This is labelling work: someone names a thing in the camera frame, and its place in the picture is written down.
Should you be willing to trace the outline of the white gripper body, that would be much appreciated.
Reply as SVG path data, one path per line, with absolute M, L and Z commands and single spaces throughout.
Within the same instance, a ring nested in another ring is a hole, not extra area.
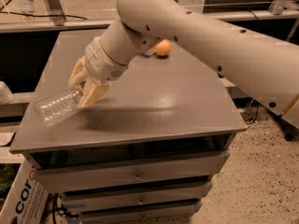
M 116 63 L 106 55 L 99 36 L 86 47 L 84 56 L 85 66 L 90 76 L 100 82 L 117 80 L 128 68 L 126 64 Z

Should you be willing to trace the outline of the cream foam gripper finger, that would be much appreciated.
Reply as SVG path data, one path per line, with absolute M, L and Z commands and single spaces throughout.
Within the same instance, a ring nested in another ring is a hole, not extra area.
M 82 56 L 80 59 L 77 60 L 74 66 L 72 74 L 68 80 L 68 87 L 70 89 L 75 88 L 78 84 L 85 81 L 88 76 L 89 73 L 86 69 L 85 57 Z
M 87 79 L 83 85 L 82 96 L 78 102 L 78 108 L 87 108 L 99 101 L 108 91 L 109 84 Z

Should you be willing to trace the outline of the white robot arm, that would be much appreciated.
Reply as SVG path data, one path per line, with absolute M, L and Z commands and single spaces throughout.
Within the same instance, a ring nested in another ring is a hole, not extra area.
M 175 42 L 270 111 L 299 128 L 299 46 L 191 12 L 174 0 L 117 0 L 118 16 L 85 49 L 69 78 L 93 105 L 129 62 Z

